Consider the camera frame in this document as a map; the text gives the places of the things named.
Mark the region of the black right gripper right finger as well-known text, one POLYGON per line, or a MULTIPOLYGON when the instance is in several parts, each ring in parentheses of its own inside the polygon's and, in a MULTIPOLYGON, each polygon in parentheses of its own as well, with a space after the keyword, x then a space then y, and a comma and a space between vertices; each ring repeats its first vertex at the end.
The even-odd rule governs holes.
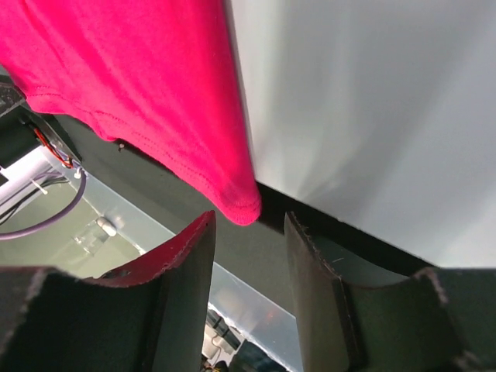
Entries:
POLYGON ((284 219, 306 371, 493 371, 495 271, 403 276, 284 219))

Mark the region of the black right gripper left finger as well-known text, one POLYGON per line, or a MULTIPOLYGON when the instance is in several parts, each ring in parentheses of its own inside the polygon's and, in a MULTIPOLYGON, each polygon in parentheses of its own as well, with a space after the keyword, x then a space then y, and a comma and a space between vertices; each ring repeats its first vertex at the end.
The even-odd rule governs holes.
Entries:
POLYGON ((98 278, 1 270, 3 371, 197 371, 215 252, 214 212, 98 278))

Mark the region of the crimson red t shirt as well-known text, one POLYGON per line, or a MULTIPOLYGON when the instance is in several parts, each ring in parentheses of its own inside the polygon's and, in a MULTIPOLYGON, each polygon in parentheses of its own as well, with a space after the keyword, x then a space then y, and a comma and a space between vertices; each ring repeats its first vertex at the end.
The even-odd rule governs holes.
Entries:
POLYGON ((1 64, 30 108, 124 140, 214 204, 258 199, 221 1, 3 1, 1 64))

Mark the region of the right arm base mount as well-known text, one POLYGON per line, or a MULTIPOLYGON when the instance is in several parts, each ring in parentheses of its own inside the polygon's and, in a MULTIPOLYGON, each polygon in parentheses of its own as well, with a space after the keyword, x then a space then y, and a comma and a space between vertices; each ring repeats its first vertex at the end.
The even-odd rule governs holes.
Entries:
POLYGON ((25 95, 7 75, 1 76, 1 168, 6 169, 37 147, 43 147, 66 168, 82 161, 81 155, 50 114, 28 108, 25 95))

